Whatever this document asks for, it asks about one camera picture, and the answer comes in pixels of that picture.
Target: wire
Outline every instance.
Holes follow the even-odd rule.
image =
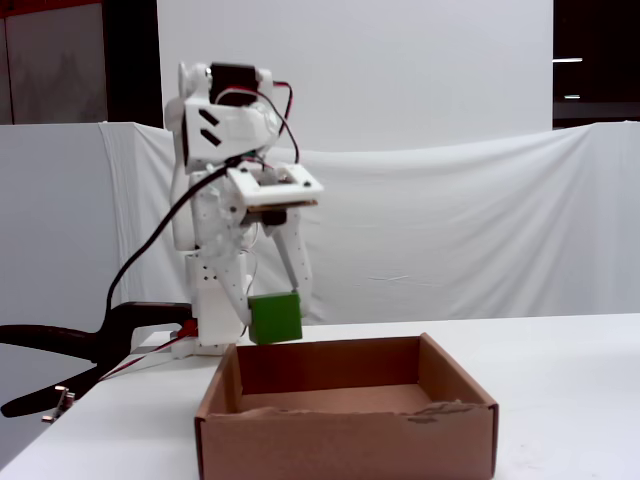
[[[142,355],[141,357],[138,358],[134,358],[133,360],[130,360],[129,362],[125,363],[124,365],[120,365],[117,368],[114,368],[113,370],[111,370],[109,373],[104,374],[102,377],[100,377],[100,380],[98,380],[98,382],[101,382],[103,380],[106,380],[107,378],[115,375],[118,372],[121,372],[122,370],[129,368],[132,365],[135,365],[136,363],[138,363],[140,360],[145,359],[148,355],[152,354],[152,353],[157,353],[160,352],[162,350],[165,350],[169,347],[171,347],[172,345],[175,345],[176,343],[184,340],[185,338],[189,338],[193,335],[195,335],[196,331],[198,329],[195,328],[193,329],[191,332],[189,332],[188,334],[186,334],[183,337],[178,337],[178,338],[174,338],[172,340],[169,340],[167,343],[163,343],[162,345],[160,345],[159,347],[154,348],[153,350],[151,350],[149,353],[146,353],[144,355]]]
[[[129,270],[131,265],[133,265],[134,262],[138,260],[138,258],[140,258],[142,254],[146,252],[151,245],[153,245],[153,243],[158,239],[158,237],[163,232],[163,230],[167,227],[167,225],[169,225],[173,217],[176,216],[176,214],[182,208],[182,206],[185,203],[187,203],[189,199],[191,199],[191,197],[193,197],[196,193],[198,193],[204,187],[206,187],[211,182],[222,177],[225,173],[227,173],[227,170],[229,168],[235,168],[241,162],[242,162],[242,158],[240,157],[234,157],[231,160],[227,160],[224,166],[220,167],[218,170],[216,170],[212,174],[207,175],[198,183],[194,184],[189,190],[185,192],[184,195],[182,195],[182,197],[178,199],[176,203],[173,204],[173,206],[169,209],[169,212],[164,216],[164,218],[162,219],[160,224],[156,227],[156,229],[153,231],[149,239],[133,255],[129,257],[129,260],[127,260],[124,263],[124,265],[120,268],[115,278],[111,282],[111,285],[109,286],[109,292],[107,293],[106,314],[108,314],[111,311],[111,300],[113,299],[113,292],[115,291],[116,286],[118,285],[118,282],[120,282],[120,280],[122,279],[124,274],[127,272],[127,270]]]
[[[256,246],[256,243],[258,243],[258,236],[260,235],[260,225],[258,225],[258,222],[254,223],[254,225],[256,227],[256,234],[254,235],[253,241],[251,242],[251,245],[249,245],[249,248],[247,250],[251,250],[253,247]]]
[[[244,292],[245,296],[249,295],[249,290],[251,290],[251,286],[253,285],[253,282],[256,279],[256,275],[258,274],[258,256],[253,252],[253,250],[249,250],[249,249],[243,249],[242,250],[245,253],[250,253],[251,255],[253,255],[253,261],[256,264],[256,266],[253,268],[253,275],[251,276],[251,281],[249,282],[249,285],[247,286],[247,291]]]
[[[298,147],[298,142],[296,142],[296,139],[293,136],[293,133],[291,133],[291,128],[289,127],[289,123],[287,122],[286,118],[283,117],[282,114],[278,111],[278,109],[273,104],[271,99],[269,97],[267,97],[264,93],[258,92],[256,90],[251,90],[249,88],[244,88],[244,87],[229,87],[229,88],[223,90],[222,92],[220,92],[220,94],[216,97],[216,101],[213,102],[213,103],[218,103],[222,97],[224,97],[225,95],[228,95],[230,93],[244,93],[244,94],[247,94],[247,95],[257,95],[260,98],[265,99],[269,103],[271,108],[273,109],[274,113],[278,116],[278,118],[282,122],[282,125],[284,125],[284,127],[287,129],[287,133],[289,134],[289,137],[291,138],[291,143],[293,143],[293,148],[296,151],[296,158],[295,158],[295,162],[294,163],[300,163],[300,148]]]
[[[293,105],[293,87],[289,84],[289,82],[273,82],[273,85],[276,87],[285,87],[289,89],[289,99],[287,100],[287,108],[284,111],[284,118],[289,120],[289,114],[291,113],[291,107]],[[278,136],[282,136],[283,131],[284,131],[284,123],[280,125],[280,131],[278,132]]]

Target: red wire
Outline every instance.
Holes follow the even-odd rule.
[[[184,337],[191,337],[191,336],[195,336],[197,335],[197,330],[198,328],[192,328],[191,331],[186,332],[186,333],[179,333],[177,338],[174,338],[172,340],[169,340],[166,343],[163,343],[162,345],[160,345],[159,347],[154,348],[153,350],[151,350],[149,353],[154,353],[157,352],[159,350],[162,350],[164,348],[167,348],[170,345],[173,345],[174,343],[179,342],[180,340],[182,340]],[[136,363],[138,363],[140,360],[144,359],[147,357],[147,355],[149,355],[149,353],[138,357],[138,358],[134,358],[133,360],[128,361],[127,363],[125,363],[124,365],[120,365],[118,368],[116,368],[115,370],[111,370],[109,373],[105,374],[104,376],[102,376],[102,378],[100,378],[100,380],[98,380],[99,382],[106,380],[107,378],[111,377],[112,375],[115,375],[118,372],[121,372],[122,370],[124,370],[125,368],[129,368],[131,365],[135,365]]]

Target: white wall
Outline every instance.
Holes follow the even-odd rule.
[[[0,324],[96,331],[118,268],[111,172],[99,127],[2,126],[0,145]],[[0,405],[91,367],[0,344]],[[45,430],[41,415],[0,416],[0,469]]]
[[[552,17],[552,0],[159,0],[163,98],[181,60],[248,63],[293,84],[304,149],[546,131]]]

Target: black clamp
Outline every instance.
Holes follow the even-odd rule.
[[[131,337],[136,328],[178,324],[192,319],[188,303],[128,302],[109,310],[100,330],[87,333],[43,325],[2,325],[0,343],[36,348],[83,358],[95,367],[54,385],[10,401],[0,409],[5,417],[19,417],[55,408],[63,385],[80,399],[103,375],[113,370],[131,353]]]

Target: metal bracket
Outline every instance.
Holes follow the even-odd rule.
[[[73,406],[73,402],[76,400],[76,394],[70,392],[68,388],[63,387],[62,385],[57,385],[56,391],[60,392],[60,400],[53,411],[53,415],[44,415],[42,417],[42,421],[44,423],[55,423],[55,421],[58,420],[64,412]]]

